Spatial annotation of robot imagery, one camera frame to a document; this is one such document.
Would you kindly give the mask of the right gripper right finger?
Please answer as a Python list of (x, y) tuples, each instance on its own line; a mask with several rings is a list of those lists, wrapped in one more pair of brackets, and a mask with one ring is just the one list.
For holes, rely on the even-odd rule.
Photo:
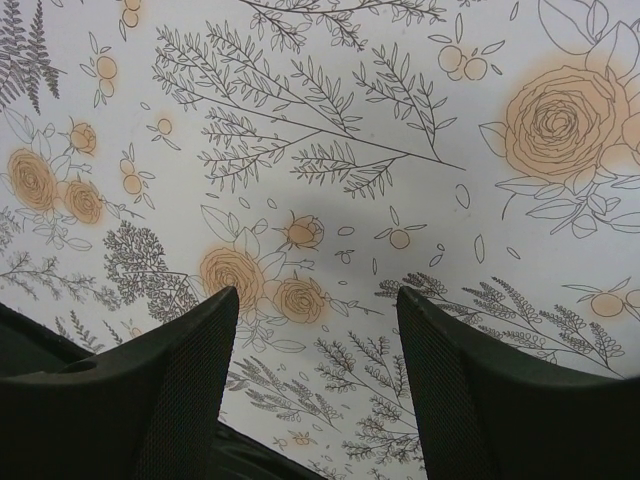
[(537, 359), (409, 287), (396, 311), (428, 478), (638, 478), (637, 378)]

